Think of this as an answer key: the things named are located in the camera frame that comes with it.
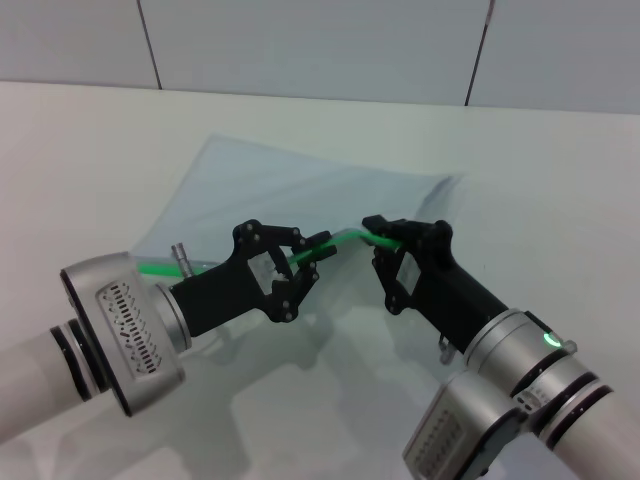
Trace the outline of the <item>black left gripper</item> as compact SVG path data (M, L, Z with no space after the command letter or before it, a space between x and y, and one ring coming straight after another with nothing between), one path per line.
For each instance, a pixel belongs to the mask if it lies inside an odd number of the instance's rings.
M317 264L336 254L335 246L320 246L331 239L329 231L305 237L297 227L264 225L255 219L236 226L232 239L235 250L225 262L170 288L192 337L252 310L262 311L274 323L292 322L319 280ZM306 250L293 255L296 271L280 247ZM258 250L249 253L243 248ZM275 264L270 294L260 286L259 269L250 266L262 257Z

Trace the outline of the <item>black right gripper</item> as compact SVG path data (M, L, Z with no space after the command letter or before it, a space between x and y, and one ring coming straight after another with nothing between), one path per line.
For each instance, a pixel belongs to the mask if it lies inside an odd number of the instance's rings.
M387 220L381 215L365 217L362 226L374 235L402 243L416 260L420 276L410 295L398 280L405 251L374 248L373 268L384 290L384 305L392 315L407 308L420 312L458 350L507 306L464 270L455 260L453 230L438 220Z

